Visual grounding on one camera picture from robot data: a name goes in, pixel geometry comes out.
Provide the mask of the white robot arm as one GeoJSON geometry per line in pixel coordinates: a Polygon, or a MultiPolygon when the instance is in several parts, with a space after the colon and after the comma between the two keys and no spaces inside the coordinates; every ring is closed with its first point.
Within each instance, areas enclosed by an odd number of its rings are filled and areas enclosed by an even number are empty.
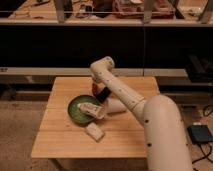
{"type": "Polygon", "coordinates": [[[149,171],[193,171],[184,123],[176,103],[165,95],[147,99],[118,79],[106,56],[90,65],[93,80],[103,83],[143,126],[149,171]]]}

